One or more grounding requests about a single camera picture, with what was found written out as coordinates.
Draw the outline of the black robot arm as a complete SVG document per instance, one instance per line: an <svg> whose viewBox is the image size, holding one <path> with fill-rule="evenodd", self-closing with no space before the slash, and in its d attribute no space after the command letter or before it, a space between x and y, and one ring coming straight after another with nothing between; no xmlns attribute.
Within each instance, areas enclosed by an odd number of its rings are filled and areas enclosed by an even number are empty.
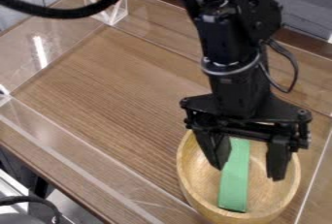
<svg viewBox="0 0 332 224"><path fill-rule="evenodd" d="M274 0L180 0L195 27L200 69L211 92L186 97L186 127L191 130L210 165L222 169L228 160L230 138L267 144L267 177L285 178L291 154L309 146L311 113L282 101L269 69L267 50L298 63L271 38L281 26L281 6Z"/></svg>

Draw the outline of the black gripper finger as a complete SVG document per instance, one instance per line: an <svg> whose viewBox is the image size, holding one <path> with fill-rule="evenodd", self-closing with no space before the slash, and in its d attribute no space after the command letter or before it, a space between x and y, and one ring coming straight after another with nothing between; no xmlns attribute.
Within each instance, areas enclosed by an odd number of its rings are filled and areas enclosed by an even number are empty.
<svg viewBox="0 0 332 224"><path fill-rule="evenodd" d="M266 152L267 178L273 181L285 179L290 159L289 140L282 136L273 136L267 143Z"/></svg>
<svg viewBox="0 0 332 224"><path fill-rule="evenodd" d="M231 152L228 135L219 131L202 130L194 130L192 134L208 164L220 171Z"/></svg>

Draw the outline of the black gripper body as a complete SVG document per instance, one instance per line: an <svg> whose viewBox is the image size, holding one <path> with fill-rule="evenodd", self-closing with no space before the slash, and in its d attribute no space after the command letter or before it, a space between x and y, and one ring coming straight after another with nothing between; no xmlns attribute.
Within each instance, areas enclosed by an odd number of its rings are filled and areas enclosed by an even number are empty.
<svg viewBox="0 0 332 224"><path fill-rule="evenodd" d="M208 81L208 94L180 101L191 132L219 131L266 144L273 136L282 136L289 140L290 152L309 147L311 114L271 93L263 75L211 77Z"/></svg>

